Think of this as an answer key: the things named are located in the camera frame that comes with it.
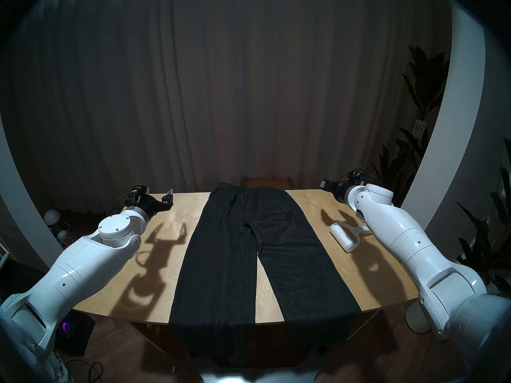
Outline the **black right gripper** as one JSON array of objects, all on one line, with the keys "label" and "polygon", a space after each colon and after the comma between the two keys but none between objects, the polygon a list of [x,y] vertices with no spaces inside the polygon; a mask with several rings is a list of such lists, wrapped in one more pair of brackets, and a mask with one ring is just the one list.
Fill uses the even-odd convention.
[{"label": "black right gripper", "polygon": [[346,197],[349,189],[352,187],[352,181],[329,181],[321,180],[320,189],[330,192],[334,199],[339,203],[347,203]]}]

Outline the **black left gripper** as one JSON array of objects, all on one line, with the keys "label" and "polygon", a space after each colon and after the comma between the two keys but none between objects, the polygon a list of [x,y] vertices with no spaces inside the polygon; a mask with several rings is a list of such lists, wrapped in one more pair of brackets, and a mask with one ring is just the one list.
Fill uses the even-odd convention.
[{"label": "black left gripper", "polygon": [[156,214],[170,210],[173,207],[173,190],[169,190],[161,201],[156,200],[149,194],[130,194],[127,197],[127,209],[138,212],[148,223]]}]

